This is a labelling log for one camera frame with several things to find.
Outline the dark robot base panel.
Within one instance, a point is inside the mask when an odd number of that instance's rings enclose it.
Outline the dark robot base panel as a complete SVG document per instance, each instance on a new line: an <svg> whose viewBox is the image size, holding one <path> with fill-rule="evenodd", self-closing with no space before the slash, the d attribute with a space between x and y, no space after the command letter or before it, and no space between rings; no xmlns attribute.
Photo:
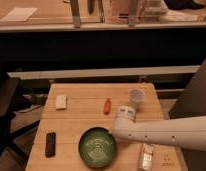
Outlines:
<svg viewBox="0 0 206 171"><path fill-rule="evenodd" d="M169 111L171 119L206 116L206 58ZM206 151L181 149L188 171L206 171Z"/></svg>

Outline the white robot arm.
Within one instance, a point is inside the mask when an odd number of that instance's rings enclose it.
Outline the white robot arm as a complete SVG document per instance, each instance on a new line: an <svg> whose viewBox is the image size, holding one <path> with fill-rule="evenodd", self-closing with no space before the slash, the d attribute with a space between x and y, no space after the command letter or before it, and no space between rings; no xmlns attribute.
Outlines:
<svg viewBox="0 0 206 171"><path fill-rule="evenodd" d="M206 151L206 116L136 122L129 106L117 110L111 133L115 138Z"/></svg>

